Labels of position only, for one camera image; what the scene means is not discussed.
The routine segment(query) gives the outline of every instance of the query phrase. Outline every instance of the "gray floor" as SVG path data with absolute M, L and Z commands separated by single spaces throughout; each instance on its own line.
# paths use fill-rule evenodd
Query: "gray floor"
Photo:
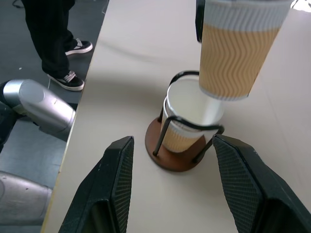
M 41 70 L 25 23 L 23 9 L 12 6 L 13 0 L 0 0 L 0 83 L 10 79 L 33 79 L 67 102 L 78 103 L 81 93 L 66 91 L 49 83 Z M 70 11 L 69 29 L 94 45 L 102 25 L 107 0 L 77 0 Z M 70 69 L 85 79 L 92 52 L 70 56 Z M 0 154 L 0 170 L 54 187 L 66 143 L 42 133 L 37 126 L 19 120 Z M 38 233 L 40 227 L 0 226 L 1 233 Z

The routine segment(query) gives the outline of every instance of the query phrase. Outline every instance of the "stacked cups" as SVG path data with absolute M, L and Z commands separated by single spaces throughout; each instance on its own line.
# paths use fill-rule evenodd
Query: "stacked cups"
M 248 96 L 292 0 L 206 0 L 200 87 L 220 100 Z
M 198 79 L 182 78 L 172 83 L 163 102 L 163 128 L 169 116 L 179 116 L 190 123 L 208 126 L 223 115 L 222 102 L 205 95 Z M 192 146 L 204 131 L 195 130 L 179 122 L 170 122 L 162 145 L 172 152 L 183 152 Z

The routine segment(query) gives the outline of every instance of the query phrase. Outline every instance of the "black sneaker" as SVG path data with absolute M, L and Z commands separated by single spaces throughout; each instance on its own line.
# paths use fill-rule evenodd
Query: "black sneaker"
M 93 45 L 89 41 L 81 41 L 79 39 L 76 39 L 78 42 L 77 46 L 74 47 L 73 50 L 69 50 L 66 52 L 66 55 L 75 54 L 75 53 L 86 53 L 90 52 L 93 49 Z
M 84 87 L 84 81 L 79 79 L 73 71 L 69 71 L 69 74 L 62 79 L 53 78 L 51 75 L 48 77 L 69 91 L 81 91 Z

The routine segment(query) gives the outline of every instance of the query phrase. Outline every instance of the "round wooden coaster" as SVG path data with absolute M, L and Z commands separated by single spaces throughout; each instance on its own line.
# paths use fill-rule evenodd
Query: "round wooden coaster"
M 153 155 L 156 144 L 161 132 L 161 123 L 154 119 L 149 125 L 145 135 L 145 146 L 151 159 L 161 168 L 169 171 L 188 171 L 199 164 L 193 163 L 193 158 L 204 148 L 206 141 L 202 136 L 188 150 L 181 153 L 174 153 L 167 150 L 164 146 L 160 147 L 157 156 Z

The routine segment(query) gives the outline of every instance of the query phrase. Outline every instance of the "white table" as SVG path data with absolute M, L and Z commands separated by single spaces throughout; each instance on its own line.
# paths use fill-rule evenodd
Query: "white table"
M 214 148 L 184 173 L 149 158 L 144 136 L 168 83 L 199 69 L 195 0 L 110 0 L 42 232 L 58 232 L 111 142 L 135 137 L 128 233 L 237 232 Z M 311 210 L 311 15 L 291 10 L 249 98 L 228 102 L 225 135 L 252 145 Z

